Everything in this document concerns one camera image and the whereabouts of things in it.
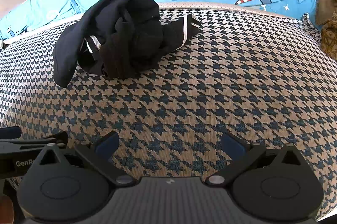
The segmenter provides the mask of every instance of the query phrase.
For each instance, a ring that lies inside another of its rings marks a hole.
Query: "houndstooth sofa cushion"
[[[161,11],[163,23],[194,13],[199,34],[158,66],[124,81],[77,68],[53,81],[53,46],[70,24],[23,38],[0,53],[1,126],[24,138],[65,130],[70,145],[114,130],[114,164],[134,177],[202,176],[225,167],[224,132],[269,148],[294,143],[325,191],[337,184],[337,65],[303,21],[224,10]]]

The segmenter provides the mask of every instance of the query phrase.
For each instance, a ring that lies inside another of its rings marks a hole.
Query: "black jacket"
[[[154,0],[100,0],[56,42],[55,83],[67,87],[77,63],[108,79],[133,77],[182,47],[200,27],[192,14],[164,26],[159,20]]]

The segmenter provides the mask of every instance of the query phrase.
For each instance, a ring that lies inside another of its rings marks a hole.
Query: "patterned cushion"
[[[197,37],[158,67],[125,81],[77,68],[67,89],[53,81],[52,50],[71,23],[23,38],[0,53],[0,122],[24,138],[59,130],[70,145],[118,132],[112,161],[134,177],[209,176],[230,163],[231,132],[269,148],[294,143],[323,185],[322,216],[337,194],[337,65],[309,23],[224,10],[193,12]]]

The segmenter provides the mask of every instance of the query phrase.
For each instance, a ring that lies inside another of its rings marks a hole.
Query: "white stripe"
[[[200,26],[198,26],[197,24],[195,24],[195,23],[192,23],[191,25],[193,25],[193,26],[195,26],[195,27],[197,27],[197,28],[199,28]]]
[[[187,40],[187,15],[184,16],[184,29],[183,29],[183,31],[184,31],[183,44],[180,47],[178,47],[176,50],[182,48],[185,45],[186,40]]]
[[[99,42],[99,40],[96,38],[96,36],[89,36],[90,38],[92,38],[92,40],[94,41],[95,46],[98,48],[98,50],[101,48],[101,43]]]
[[[88,44],[88,41],[87,41],[87,39],[86,39],[86,38],[84,38],[84,40],[85,40],[85,42],[87,43],[87,48],[89,49],[89,52],[90,52],[90,53],[92,53],[92,50],[91,50],[91,48],[90,48],[90,46],[89,46],[89,44]]]

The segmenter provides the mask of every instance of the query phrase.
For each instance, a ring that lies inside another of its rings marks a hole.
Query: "metal screw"
[[[133,181],[133,178],[129,175],[120,175],[116,178],[116,182],[119,184],[128,184]]]
[[[220,175],[213,175],[208,178],[208,181],[212,184],[222,184],[225,182],[225,178]]]
[[[173,179],[169,179],[169,180],[166,180],[166,183],[167,184],[172,184],[172,183],[174,183],[175,181],[173,180]]]
[[[81,144],[82,144],[82,145],[89,145],[89,144],[90,144],[90,141],[84,140],[84,141],[81,142]]]

